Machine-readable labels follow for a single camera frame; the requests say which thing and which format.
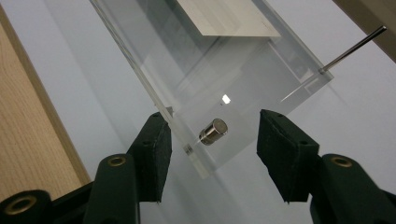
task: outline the screw hole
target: screw hole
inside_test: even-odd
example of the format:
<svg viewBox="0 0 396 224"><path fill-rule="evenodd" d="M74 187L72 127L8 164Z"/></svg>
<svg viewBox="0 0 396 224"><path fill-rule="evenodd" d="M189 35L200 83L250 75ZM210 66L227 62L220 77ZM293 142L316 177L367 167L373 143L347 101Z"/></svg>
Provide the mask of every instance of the screw hole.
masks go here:
<svg viewBox="0 0 396 224"><path fill-rule="evenodd" d="M10 216L14 216L20 214L35 205L37 202L37 198L33 195L27 195L20 198L17 198L15 201L10 203L6 209L5 213Z"/></svg>
<svg viewBox="0 0 396 224"><path fill-rule="evenodd" d="M332 163L342 166L342 167L346 167L346 168L352 166L352 162L350 162L347 159L341 158L341 157L333 157Z"/></svg>
<svg viewBox="0 0 396 224"><path fill-rule="evenodd" d="M113 157L107 161L107 164L110 166L120 166L126 162L126 159L123 157Z"/></svg>

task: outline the clear acrylic box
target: clear acrylic box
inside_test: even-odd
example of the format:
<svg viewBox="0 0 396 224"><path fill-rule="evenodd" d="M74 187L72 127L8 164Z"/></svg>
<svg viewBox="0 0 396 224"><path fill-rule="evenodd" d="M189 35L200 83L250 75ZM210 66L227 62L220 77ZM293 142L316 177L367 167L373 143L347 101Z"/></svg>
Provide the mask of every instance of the clear acrylic box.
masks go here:
<svg viewBox="0 0 396 224"><path fill-rule="evenodd" d="M287 115L332 79L268 3L253 3L280 36L201 35L176 0L92 0L201 177L257 139L262 108ZM228 132L207 146L214 119Z"/></svg>

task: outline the white surface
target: white surface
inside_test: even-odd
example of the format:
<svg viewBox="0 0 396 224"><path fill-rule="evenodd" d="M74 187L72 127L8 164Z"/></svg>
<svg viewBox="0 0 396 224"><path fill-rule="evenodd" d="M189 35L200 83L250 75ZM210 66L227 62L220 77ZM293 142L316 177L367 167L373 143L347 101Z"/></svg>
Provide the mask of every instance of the white surface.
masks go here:
<svg viewBox="0 0 396 224"><path fill-rule="evenodd" d="M279 36L250 0L177 0L202 35Z"/></svg>
<svg viewBox="0 0 396 224"><path fill-rule="evenodd" d="M93 176L104 156L126 150L155 107L88 1L1 3ZM270 3L324 63L364 37L331 1ZM63 13L69 26L61 31L50 13ZM321 155L355 159L393 193L395 71L369 43L334 67L334 80L289 115L321 144ZM207 180L174 146L163 202L142 203L142 223L312 223L308 203L282 202L254 143Z"/></svg>

